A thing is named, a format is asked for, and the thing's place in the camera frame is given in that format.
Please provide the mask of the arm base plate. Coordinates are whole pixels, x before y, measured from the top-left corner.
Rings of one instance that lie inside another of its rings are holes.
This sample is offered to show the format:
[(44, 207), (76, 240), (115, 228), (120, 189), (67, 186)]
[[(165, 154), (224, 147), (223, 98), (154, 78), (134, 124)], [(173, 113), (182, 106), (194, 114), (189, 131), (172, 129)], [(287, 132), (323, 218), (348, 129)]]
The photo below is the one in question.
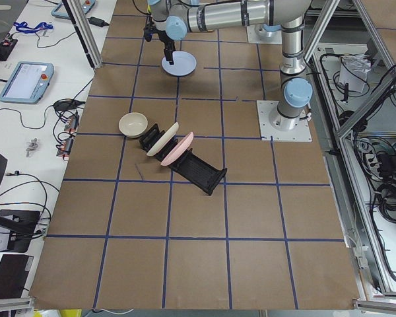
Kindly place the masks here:
[(274, 142), (312, 142), (308, 120), (302, 110), (297, 118), (285, 118), (278, 113), (277, 100), (258, 100), (257, 115), (260, 138)]
[(281, 25), (268, 26), (266, 24), (256, 24), (248, 26), (247, 40), (252, 44), (282, 44)]

